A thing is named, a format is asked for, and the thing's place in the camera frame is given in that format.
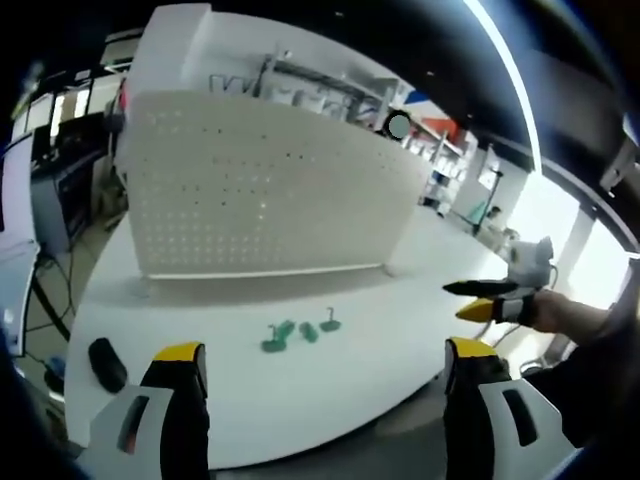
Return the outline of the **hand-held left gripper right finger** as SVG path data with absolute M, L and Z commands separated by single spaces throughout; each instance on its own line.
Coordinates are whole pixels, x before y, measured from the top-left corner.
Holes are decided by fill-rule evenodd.
M 445 343 L 447 479 L 554 479 L 576 456 L 556 407 L 489 345 Z

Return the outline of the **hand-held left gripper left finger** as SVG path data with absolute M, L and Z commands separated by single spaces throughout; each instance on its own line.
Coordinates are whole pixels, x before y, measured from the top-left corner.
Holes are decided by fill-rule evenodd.
M 155 355 L 90 424 L 91 479 L 207 479 L 206 348 L 188 342 Z

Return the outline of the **person's right hand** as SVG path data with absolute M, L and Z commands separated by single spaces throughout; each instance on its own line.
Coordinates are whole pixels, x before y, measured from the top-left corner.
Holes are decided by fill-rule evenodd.
M 551 290 L 533 297 L 532 328 L 543 333 L 562 334 L 576 343 L 594 336 L 605 324 L 609 312 L 573 301 Z

